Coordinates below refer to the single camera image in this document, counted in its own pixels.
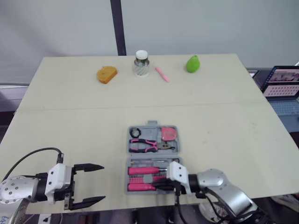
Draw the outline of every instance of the laptop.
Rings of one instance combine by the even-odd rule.
[[[299,114],[299,66],[274,66],[260,88],[278,116]]]

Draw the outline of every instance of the gray tool case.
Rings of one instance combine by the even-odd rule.
[[[163,141],[162,140],[162,127],[170,127],[175,129],[176,138],[172,141]],[[134,128],[138,128],[141,133],[136,132],[136,135],[131,136],[130,131]],[[173,149],[159,149],[156,152],[144,152],[144,153],[135,153],[135,150],[145,150],[146,148],[151,147],[151,145],[146,143],[131,143],[131,140],[153,140],[157,144],[165,143]],[[130,153],[130,158],[127,162],[126,167],[126,180],[125,180],[125,191],[127,194],[171,194],[173,190],[160,190],[160,189],[151,189],[151,190],[129,190],[129,184],[151,184],[153,181],[158,180],[159,178],[166,177],[166,171],[160,171],[155,174],[133,174],[129,175],[129,168],[143,168],[143,167],[159,167],[167,168],[169,163],[176,161],[182,164],[182,159],[178,157],[180,151],[178,129],[175,126],[159,126],[157,121],[148,121],[148,125],[145,126],[131,126],[128,129],[128,152]]]

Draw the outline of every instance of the toolbox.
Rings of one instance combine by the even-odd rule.
[[[145,126],[128,128],[128,152],[126,164],[125,191],[127,194],[170,194],[173,189],[161,190],[151,185],[154,181],[166,178],[169,163],[176,161],[180,143],[176,126],[160,126],[150,120]]]

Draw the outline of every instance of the pink-handled pliers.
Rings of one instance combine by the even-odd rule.
[[[138,149],[138,148],[130,148],[129,152],[131,153],[147,153],[147,152],[157,152],[158,149],[174,149],[174,147],[168,145],[167,143],[157,143],[154,140],[146,140],[146,139],[131,139],[130,143],[145,143],[151,145],[146,149]]]

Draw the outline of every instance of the laptop screen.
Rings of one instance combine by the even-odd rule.
[[[299,66],[275,66],[262,91],[267,98],[296,98],[299,95]]]

